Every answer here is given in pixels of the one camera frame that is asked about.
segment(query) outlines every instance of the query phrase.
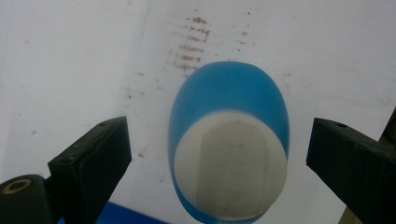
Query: blue object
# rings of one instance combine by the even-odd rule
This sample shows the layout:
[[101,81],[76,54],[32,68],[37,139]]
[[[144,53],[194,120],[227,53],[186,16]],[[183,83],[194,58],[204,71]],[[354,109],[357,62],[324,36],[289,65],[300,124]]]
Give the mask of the blue object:
[[121,207],[114,203],[107,203],[103,209],[101,215],[99,216],[96,224],[164,224],[157,219],[152,217],[147,217],[135,211],[129,210],[127,208]]
[[251,223],[262,214],[244,220],[212,217],[192,205],[175,177],[175,156],[184,134],[196,122],[221,111],[237,111],[260,120],[279,139],[289,154],[289,120],[275,82],[260,68],[237,62],[210,63],[195,71],[183,84],[174,102],[168,135],[169,164],[178,198],[186,210],[204,223]]

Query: blue egg-shaped object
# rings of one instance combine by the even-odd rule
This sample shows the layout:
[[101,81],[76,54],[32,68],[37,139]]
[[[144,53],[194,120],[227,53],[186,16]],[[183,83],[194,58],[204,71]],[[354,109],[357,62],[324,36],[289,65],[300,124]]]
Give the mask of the blue egg-shaped object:
[[210,63],[183,84],[169,121],[169,165],[178,198],[204,223],[251,223],[286,180],[289,120],[260,68]]

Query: white surface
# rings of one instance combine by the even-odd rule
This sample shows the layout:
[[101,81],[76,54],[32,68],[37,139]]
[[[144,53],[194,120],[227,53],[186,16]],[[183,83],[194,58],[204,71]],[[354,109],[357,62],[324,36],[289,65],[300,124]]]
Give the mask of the white surface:
[[285,149],[276,134],[238,111],[196,121],[176,150],[175,178],[183,196],[219,219],[247,219],[267,211],[286,175]]
[[290,115],[286,186],[257,223],[337,223],[345,206],[305,166],[312,121],[380,136],[396,105],[395,11],[392,0],[0,1],[1,180],[49,175],[46,162],[93,125],[127,115],[134,161],[111,201],[195,223],[170,180],[170,108],[194,67],[237,60],[273,78]]

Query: dark stain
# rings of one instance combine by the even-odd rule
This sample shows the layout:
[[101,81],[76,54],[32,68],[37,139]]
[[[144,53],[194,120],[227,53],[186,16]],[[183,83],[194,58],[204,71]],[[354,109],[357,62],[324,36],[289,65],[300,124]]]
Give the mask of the dark stain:
[[192,18],[192,21],[196,23],[207,24],[207,21],[203,20],[201,17]]
[[143,158],[143,159],[145,158],[145,151],[144,151],[144,149],[143,149],[143,151],[140,151],[140,152],[139,152],[138,156],[141,157],[141,158]]
[[158,91],[165,91],[162,86],[157,86]]
[[180,48],[189,52],[204,52],[203,49],[194,48],[188,45],[180,45]]
[[196,66],[191,66],[191,65],[186,64],[186,63],[177,63],[177,62],[174,62],[173,65],[174,65],[176,68],[179,68],[179,69],[183,70],[184,72],[186,72],[186,71],[188,71],[188,70],[194,70],[194,71],[195,71],[195,70],[198,69]]

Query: metal screw hole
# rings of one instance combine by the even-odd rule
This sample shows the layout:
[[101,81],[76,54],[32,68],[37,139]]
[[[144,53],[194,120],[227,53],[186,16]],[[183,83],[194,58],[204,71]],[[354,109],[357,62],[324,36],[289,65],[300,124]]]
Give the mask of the metal screw hole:
[[30,179],[15,180],[14,182],[9,183],[8,185],[6,185],[5,188],[3,188],[3,193],[4,194],[13,194],[13,193],[20,192],[24,189],[29,188],[31,183],[32,183],[32,181]]

